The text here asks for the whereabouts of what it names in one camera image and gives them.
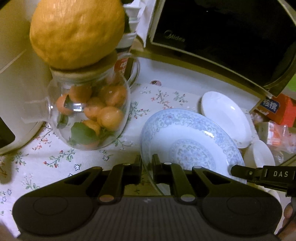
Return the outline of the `right hand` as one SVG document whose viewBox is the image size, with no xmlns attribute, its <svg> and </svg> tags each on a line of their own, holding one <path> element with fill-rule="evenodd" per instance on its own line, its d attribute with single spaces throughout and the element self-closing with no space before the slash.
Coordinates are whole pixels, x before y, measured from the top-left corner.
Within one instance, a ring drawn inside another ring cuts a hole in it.
<svg viewBox="0 0 296 241">
<path fill-rule="evenodd" d="M 292 218 L 293 207 L 292 203 L 289 203 L 283 212 L 283 224 L 280 231 L 277 233 L 277 237 L 283 241 L 295 241 L 295 219 Z"/>
</svg>

